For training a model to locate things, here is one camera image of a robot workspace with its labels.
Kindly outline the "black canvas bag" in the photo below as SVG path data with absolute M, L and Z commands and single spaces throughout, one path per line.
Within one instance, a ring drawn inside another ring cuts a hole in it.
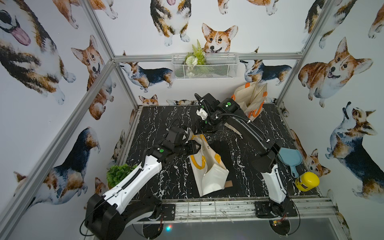
M 226 168 L 229 170 L 229 175 L 227 177 L 227 181 L 232 182 L 232 186 L 228 187 L 231 191 L 234 191 L 235 188 L 237 188 L 238 181 L 237 181 L 237 175 L 236 170 L 233 165 L 233 159 L 231 154 L 231 148 L 229 144 L 225 141 L 219 141 L 215 140 L 212 141 L 212 144 L 210 145 L 212 149 L 221 156 L 222 162 L 226 166 Z

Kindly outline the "cream bag yellow handles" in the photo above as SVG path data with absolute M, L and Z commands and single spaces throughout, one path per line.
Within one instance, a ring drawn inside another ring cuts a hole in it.
M 221 156 L 209 146 L 204 135 L 193 135 L 191 140 L 201 145 L 196 154 L 189 156 L 199 195 L 202 197 L 223 190 L 229 170 Z

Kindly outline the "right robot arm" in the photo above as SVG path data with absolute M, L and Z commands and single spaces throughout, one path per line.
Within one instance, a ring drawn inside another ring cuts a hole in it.
M 257 211 L 257 217 L 266 218 L 283 216 L 286 213 L 290 199 L 281 181 L 278 168 L 278 156 L 283 146 L 281 141 L 265 135 L 249 119 L 240 105 L 231 98 L 220 102 L 211 94 L 201 97 L 195 94 L 200 109 L 198 116 L 202 119 L 196 123 L 196 128 L 202 133 L 213 133 L 225 124 L 233 127 L 238 134 L 250 142 L 256 156 L 250 160 L 250 165 L 260 172 L 264 178 L 269 193 L 269 204 Z

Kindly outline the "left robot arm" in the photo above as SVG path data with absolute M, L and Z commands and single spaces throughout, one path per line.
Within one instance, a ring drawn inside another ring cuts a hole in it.
M 161 200 L 149 196 L 139 202 L 131 201 L 175 157 L 186 158 L 201 149 L 201 144 L 192 140 L 192 134 L 187 126 L 170 127 L 163 139 L 144 151 L 138 167 L 102 196 L 94 194 L 88 200 L 81 227 L 86 227 L 90 236 L 98 240 L 116 240 L 127 226 L 139 220 L 161 220 Z

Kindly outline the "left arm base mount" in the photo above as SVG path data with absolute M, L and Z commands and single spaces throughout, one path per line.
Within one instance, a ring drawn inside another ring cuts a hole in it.
M 176 215 L 175 204 L 162 204 L 160 208 L 157 208 L 153 214 L 148 218 L 143 218 L 138 221 L 141 222 L 160 222 L 163 221 L 174 221 Z

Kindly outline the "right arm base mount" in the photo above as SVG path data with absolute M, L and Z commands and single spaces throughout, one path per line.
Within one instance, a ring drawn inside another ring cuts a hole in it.
M 280 204 L 272 200 L 255 202 L 255 209 L 256 217 L 261 219 L 298 216 L 294 203 L 288 198 Z

